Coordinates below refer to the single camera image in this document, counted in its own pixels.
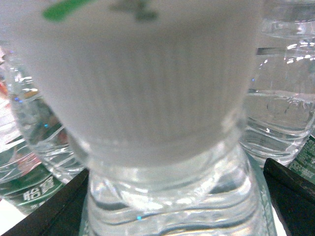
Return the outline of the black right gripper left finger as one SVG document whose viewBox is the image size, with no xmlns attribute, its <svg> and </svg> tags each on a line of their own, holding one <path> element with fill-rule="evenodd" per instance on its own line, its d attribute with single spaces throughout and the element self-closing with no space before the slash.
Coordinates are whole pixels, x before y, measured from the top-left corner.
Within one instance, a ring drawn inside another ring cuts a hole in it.
<svg viewBox="0 0 315 236">
<path fill-rule="evenodd" d="M 83 170 L 46 203 L 7 231 L 8 236 L 77 236 L 87 194 L 89 171 Z"/>
</svg>

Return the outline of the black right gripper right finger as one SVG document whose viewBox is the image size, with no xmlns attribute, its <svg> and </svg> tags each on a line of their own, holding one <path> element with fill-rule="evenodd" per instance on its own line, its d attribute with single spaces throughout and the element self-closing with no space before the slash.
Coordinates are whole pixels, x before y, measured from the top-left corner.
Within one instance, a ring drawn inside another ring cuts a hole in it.
<svg viewBox="0 0 315 236">
<path fill-rule="evenodd" d="M 315 185 L 268 158 L 263 174 L 276 214 L 288 236 L 315 234 Z"/>
</svg>

